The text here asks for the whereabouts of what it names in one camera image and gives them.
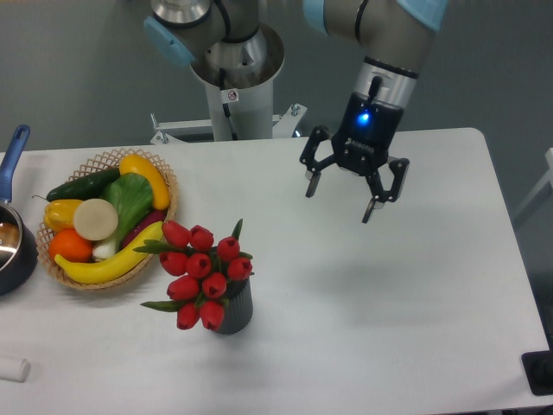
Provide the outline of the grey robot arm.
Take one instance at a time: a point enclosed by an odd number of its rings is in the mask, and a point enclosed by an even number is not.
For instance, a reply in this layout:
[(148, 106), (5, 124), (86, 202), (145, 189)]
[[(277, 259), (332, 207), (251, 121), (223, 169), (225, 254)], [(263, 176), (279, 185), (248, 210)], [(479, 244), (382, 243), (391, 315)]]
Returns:
[[(307, 196), (337, 165), (365, 178), (369, 210), (401, 194), (409, 161), (389, 148), (448, 5), (444, 1), (306, 1), (306, 22), (354, 41), (365, 58), (336, 132), (318, 126), (300, 161)], [(217, 141), (271, 138), (273, 81), (283, 62), (277, 32), (256, 1), (154, 1), (143, 23), (151, 43), (203, 83)]]

